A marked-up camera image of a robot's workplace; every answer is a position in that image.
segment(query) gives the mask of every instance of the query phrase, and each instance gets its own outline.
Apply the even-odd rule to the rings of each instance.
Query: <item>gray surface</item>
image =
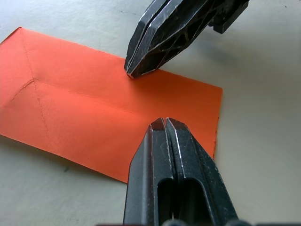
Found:
[[[125,57],[150,1],[0,0],[0,40],[23,26]],[[252,223],[301,222],[300,12],[299,0],[251,0],[225,34],[206,28],[164,66],[223,88],[215,160]],[[3,137],[0,180],[0,225],[122,221],[125,184]]]

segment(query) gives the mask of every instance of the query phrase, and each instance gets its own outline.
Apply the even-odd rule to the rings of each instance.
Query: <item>orange paper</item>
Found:
[[[0,45],[0,134],[127,182],[148,125],[184,122],[213,157],[222,89],[18,28]]]

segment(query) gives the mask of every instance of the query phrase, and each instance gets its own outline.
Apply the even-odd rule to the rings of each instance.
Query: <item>white background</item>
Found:
[[[125,57],[151,0],[0,0],[17,27]],[[238,215],[301,222],[301,1],[251,0],[223,35],[206,28],[163,66],[223,88],[215,161]],[[0,225],[121,223],[126,185],[0,137]]]

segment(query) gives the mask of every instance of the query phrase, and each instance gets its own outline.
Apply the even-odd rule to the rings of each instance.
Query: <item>white table surface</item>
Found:
[[[0,40],[23,26],[121,57],[151,0],[0,0]],[[251,0],[163,69],[223,88],[215,161],[236,211],[301,222],[301,1]],[[126,185],[0,137],[1,226],[121,223]]]

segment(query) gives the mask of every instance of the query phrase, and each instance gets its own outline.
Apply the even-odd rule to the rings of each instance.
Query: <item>folded paper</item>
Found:
[[[148,125],[184,122],[213,157],[222,89],[18,28],[0,44],[0,134],[127,182]]]

